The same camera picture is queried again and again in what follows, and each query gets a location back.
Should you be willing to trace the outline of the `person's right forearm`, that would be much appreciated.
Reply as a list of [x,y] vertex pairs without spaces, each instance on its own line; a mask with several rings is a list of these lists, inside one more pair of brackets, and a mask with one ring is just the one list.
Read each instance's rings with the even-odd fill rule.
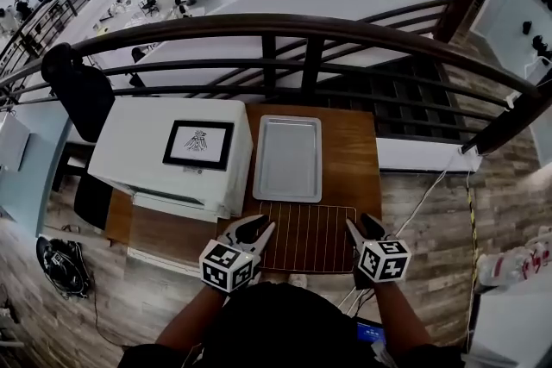
[[398,358],[419,346],[432,343],[425,326],[418,318],[401,289],[394,283],[378,283],[373,287],[389,353]]

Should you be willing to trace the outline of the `wire oven rack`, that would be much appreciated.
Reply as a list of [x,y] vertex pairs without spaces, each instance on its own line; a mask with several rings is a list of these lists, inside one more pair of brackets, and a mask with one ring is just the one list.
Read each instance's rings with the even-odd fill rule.
[[354,247],[346,220],[355,222],[352,207],[261,202],[259,212],[275,224],[260,268],[304,274],[345,274],[353,269]]

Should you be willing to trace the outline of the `white toaster oven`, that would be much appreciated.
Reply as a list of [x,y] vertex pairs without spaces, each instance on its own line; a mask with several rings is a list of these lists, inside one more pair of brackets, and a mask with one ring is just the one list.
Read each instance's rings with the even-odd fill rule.
[[[173,122],[177,120],[235,124],[226,171],[162,162]],[[217,224],[242,214],[253,147],[242,102],[118,98],[95,146],[89,172],[128,195],[136,207]],[[134,248],[128,247],[127,254],[169,271],[195,278],[200,275],[199,255],[195,266],[178,268],[172,261],[157,259]]]

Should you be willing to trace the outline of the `person's black top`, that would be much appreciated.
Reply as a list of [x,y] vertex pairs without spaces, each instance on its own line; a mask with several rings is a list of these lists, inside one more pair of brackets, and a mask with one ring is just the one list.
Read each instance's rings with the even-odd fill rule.
[[[329,300],[288,283],[263,282],[227,296],[201,344],[189,352],[143,344],[123,353],[117,368],[386,368],[356,320]],[[397,368],[464,368],[456,346],[413,348]]]

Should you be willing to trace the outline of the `brown wooden table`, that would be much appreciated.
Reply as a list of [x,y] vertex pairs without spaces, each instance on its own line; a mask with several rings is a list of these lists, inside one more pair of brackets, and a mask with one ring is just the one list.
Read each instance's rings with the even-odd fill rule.
[[[318,204],[352,207],[357,219],[362,213],[381,216],[380,172],[373,117],[367,112],[277,104],[246,107],[253,137],[264,115],[315,117],[322,123],[323,195]],[[252,191],[246,191],[244,215],[259,212]],[[136,207],[128,195],[114,191],[105,237],[129,248],[176,263],[195,266],[209,239],[218,236],[229,221],[217,224]]]

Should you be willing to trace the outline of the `white microwave oven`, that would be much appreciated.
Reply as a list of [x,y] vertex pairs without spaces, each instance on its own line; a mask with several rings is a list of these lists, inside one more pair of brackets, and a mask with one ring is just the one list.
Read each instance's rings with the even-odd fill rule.
[[19,171],[29,136],[29,129],[11,113],[0,119],[0,167]]

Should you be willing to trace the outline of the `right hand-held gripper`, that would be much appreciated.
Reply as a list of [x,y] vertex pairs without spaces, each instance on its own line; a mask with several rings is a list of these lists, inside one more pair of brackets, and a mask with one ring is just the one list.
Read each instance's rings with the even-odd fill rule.
[[411,251],[403,240],[389,240],[392,234],[378,219],[367,213],[361,214],[365,238],[356,225],[346,219],[346,226],[358,253],[353,268],[357,290],[370,289],[375,284],[397,282],[405,278],[411,261]]

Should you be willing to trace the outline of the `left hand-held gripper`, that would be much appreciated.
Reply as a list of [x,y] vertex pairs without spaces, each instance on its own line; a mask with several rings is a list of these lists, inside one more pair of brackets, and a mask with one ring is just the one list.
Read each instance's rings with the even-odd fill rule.
[[267,222],[267,215],[247,216],[231,222],[216,240],[210,240],[199,257],[201,280],[228,295],[247,287],[276,227],[271,222],[259,236]]

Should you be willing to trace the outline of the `plastic bag with red print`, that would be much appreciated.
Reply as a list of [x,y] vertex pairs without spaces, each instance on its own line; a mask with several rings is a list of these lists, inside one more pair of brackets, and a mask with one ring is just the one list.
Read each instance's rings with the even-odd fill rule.
[[552,227],[541,226],[538,235],[523,246],[482,254],[477,261],[476,281],[486,287],[508,287],[528,280],[549,265],[552,265]]

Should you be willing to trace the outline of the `silver baking tray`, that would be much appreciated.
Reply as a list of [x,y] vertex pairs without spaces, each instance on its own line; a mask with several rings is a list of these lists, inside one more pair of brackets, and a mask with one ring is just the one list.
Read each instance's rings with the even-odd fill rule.
[[253,197],[319,203],[323,192],[322,123],[315,117],[264,115],[256,147]]

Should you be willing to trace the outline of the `black round helmet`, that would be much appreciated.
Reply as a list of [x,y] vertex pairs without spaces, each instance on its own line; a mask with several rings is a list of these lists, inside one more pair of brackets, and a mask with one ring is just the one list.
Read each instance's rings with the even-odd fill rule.
[[50,258],[52,255],[52,247],[49,240],[44,237],[39,237],[35,244],[36,257],[41,269],[48,273]]

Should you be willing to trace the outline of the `white side table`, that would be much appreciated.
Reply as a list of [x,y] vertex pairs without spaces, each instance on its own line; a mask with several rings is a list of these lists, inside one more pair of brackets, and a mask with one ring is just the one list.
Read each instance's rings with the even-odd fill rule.
[[469,356],[503,368],[551,366],[552,279],[481,295]]

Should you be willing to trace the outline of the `black framed picture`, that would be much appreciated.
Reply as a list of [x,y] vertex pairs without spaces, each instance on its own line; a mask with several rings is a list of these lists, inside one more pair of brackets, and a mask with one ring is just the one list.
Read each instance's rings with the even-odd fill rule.
[[226,171],[235,124],[233,122],[173,122],[162,162]]

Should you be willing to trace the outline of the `light blue desk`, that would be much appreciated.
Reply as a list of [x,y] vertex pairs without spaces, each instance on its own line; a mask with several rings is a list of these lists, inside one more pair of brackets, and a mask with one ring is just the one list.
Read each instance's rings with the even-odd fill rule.
[[0,210],[31,237],[61,237],[65,225],[74,233],[91,230],[68,205],[68,195],[54,198],[48,210],[53,181],[72,123],[58,102],[20,104],[0,113],[11,113],[30,131],[18,172],[0,167]]

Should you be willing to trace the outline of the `phone with blue screen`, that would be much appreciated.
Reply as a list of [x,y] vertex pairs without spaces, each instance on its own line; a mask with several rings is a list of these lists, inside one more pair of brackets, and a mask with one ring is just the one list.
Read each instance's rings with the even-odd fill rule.
[[374,321],[359,318],[357,321],[357,340],[373,344],[375,342],[386,343],[386,336],[383,326]]

